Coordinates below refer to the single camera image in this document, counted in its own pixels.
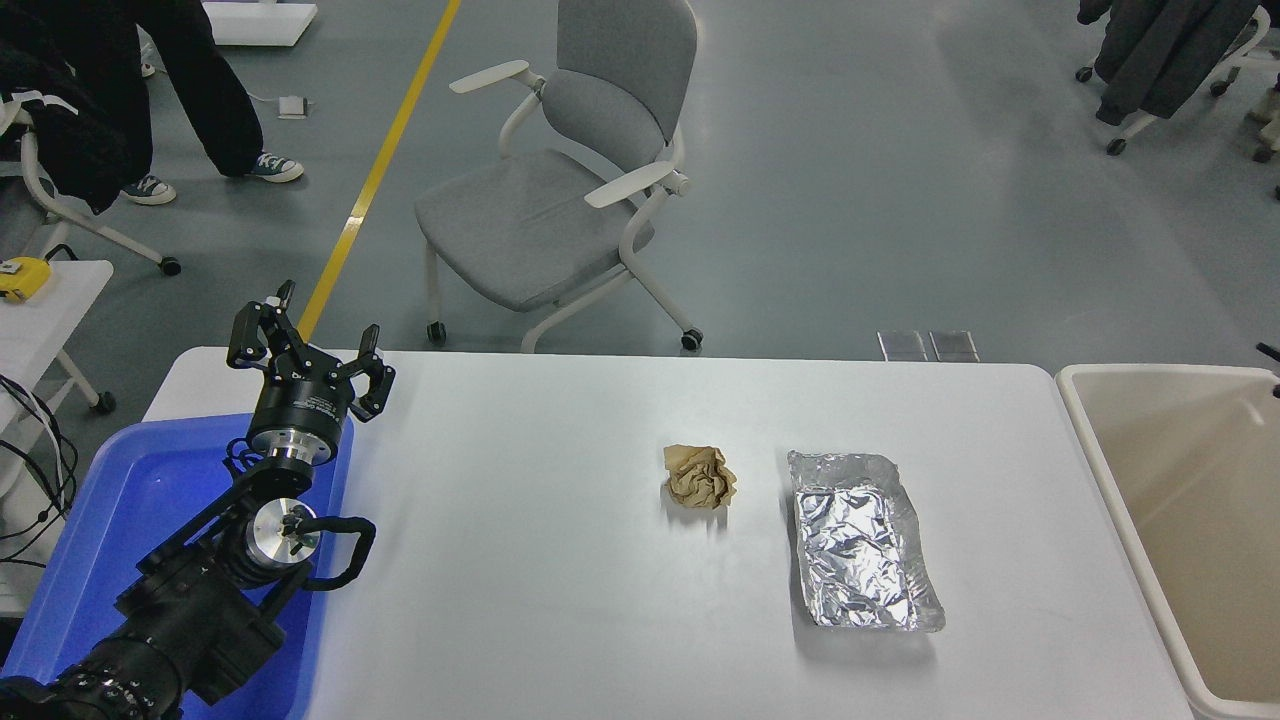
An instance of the person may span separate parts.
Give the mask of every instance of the person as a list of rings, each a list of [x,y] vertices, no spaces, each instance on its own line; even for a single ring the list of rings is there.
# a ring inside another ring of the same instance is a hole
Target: person
[[[214,44],[200,0],[26,0],[90,95],[124,135],[128,184],[120,196],[163,205],[178,193],[151,173],[151,110],[138,35],[142,27],[164,60],[173,88],[218,172],[289,182],[301,163],[262,149],[262,126],[244,86]]]

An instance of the chair armrest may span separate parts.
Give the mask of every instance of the chair armrest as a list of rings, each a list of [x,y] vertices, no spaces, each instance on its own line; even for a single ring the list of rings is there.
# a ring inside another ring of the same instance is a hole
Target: chair armrest
[[[490,85],[507,78],[520,82],[530,90],[538,90],[539,83],[543,82],[541,76],[529,69],[527,60],[511,60],[509,63],[485,68],[479,73],[471,73],[465,78],[456,79],[449,83],[449,90],[462,95],[465,92],[480,90],[481,87],[489,87]]]
[[[667,192],[684,197],[690,188],[690,179],[676,170],[669,160],[649,163],[630,173],[613,178],[582,196],[591,208],[607,208],[640,192],[646,187],[660,184]]]

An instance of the metal plate on floor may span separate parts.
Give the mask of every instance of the metal plate on floor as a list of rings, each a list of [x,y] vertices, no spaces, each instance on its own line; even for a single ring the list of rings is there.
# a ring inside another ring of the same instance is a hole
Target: metal plate on floor
[[[938,363],[982,363],[978,357],[978,348],[973,345],[973,336],[965,332],[929,332],[933,342],[933,352]]]
[[[928,354],[924,351],[924,338],[914,331],[881,331],[881,352],[890,363],[927,363]]]

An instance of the silver metal joint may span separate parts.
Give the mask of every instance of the silver metal joint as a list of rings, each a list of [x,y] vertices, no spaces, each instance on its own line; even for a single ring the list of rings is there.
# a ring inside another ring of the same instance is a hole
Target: silver metal joint
[[[259,433],[250,445],[265,457],[291,457],[307,465],[324,465],[333,456],[329,443],[294,428]]]
[[[276,570],[297,565],[315,552],[320,533],[297,536],[291,528],[316,514],[302,501],[280,497],[260,507],[253,521],[244,528],[248,556],[259,566]]]

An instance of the chair seat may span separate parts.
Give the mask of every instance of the chair seat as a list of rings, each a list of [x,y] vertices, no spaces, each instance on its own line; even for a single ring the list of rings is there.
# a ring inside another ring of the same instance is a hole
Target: chair seat
[[[554,150],[508,158],[428,191],[415,204],[426,242],[463,281],[517,311],[547,305],[621,263],[636,208],[591,208],[604,183]],[[645,225],[636,250],[653,237]]]

